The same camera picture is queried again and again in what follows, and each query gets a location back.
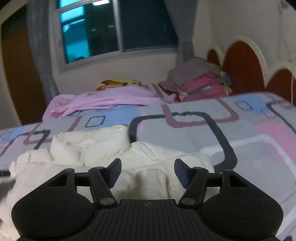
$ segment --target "glass pane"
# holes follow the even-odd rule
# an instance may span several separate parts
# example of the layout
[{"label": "glass pane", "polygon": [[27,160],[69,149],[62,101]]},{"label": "glass pane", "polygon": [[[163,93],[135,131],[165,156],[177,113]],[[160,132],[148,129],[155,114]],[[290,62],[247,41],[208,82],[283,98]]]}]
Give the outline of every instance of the glass pane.
[{"label": "glass pane", "polygon": [[118,51],[111,0],[86,4],[60,14],[65,58],[83,58]]},{"label": "glass pane", "polygon": [[120,0],[124,49],[178,44],[164,0]]}]

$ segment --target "black device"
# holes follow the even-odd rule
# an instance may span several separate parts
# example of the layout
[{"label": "black device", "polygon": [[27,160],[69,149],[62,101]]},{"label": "black device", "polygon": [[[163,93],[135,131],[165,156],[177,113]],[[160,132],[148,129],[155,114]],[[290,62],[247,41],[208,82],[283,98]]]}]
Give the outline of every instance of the black device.
[{"label": "black device", "polygon": [[[233,170],[209,173],[175,160],[187,190],[175,200],[121,200],[112,188],[121,160],[85,173],[65,169],[20,199],[12,209],[19,241],[266,240],[276,241],[280,205]],[[94,203],[77,193],[89,186]],[[207,187],[220,192],[203,203]]]}]

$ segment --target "white wall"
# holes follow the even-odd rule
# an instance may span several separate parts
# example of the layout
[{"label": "white wall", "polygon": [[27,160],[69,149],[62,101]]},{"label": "white wall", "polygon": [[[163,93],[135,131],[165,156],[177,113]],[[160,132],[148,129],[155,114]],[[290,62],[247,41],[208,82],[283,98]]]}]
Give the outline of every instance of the white wall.
[{"label": "white wall", "polygon": [[207,59],[207,53],[212,46],[207,0],[198,0],[192,41],[195,56]]},{"label": "white wall", "polygon": [[289,5],[281,12],[277,0],[208,0],[208,13],[212,44],[223,52],[241,35],[258,45],[268,67],[296,54],[296,12]]},{"label": "white wall", "polygon": [[56,60],[52,60],[53,75],[61,94],[81,94],[95,91],[106,79],[132,79],[143,84],[158,83],[167,78],[176,63],[176,54],[132,57],[102,64],[81,67],[59,74]]},{"label": "white wall", "polygon": [[[13,13],[15,13],[26,3],[27,0],[11,0],[0,11],[0,25],[2,25],[6,19],[8,19]],[[10,96],[4,71],[0,34],[0,129],[14,127],[18,125],[20,125],[20,120]]]}]

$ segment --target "pink blanket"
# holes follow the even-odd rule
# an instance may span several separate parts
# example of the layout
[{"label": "pink blanket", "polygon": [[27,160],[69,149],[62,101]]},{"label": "pink blanket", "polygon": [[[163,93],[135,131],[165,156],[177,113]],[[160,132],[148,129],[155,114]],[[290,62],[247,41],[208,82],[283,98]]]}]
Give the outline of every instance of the pink blanket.
[{"label": "pink blanket", "polygon": [[77,110],[107,109],[116,105],[152,105],[173,103],[175,95],[162,99],[141,86],[123,86],[87,92],[81,95],[59,95],[48,105],[42,120],[62,118]]}]

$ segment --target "wooden door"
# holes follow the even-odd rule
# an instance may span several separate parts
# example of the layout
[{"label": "wooden door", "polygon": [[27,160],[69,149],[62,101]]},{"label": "wooden door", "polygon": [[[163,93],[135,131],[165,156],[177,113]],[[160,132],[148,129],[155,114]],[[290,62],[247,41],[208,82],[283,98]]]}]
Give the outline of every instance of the wooden door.
[{"label": "wooden door", "polygon": [[2,41],[2,54],[8,87],[22,124],[40,122],[46,104],[26,24]]}]

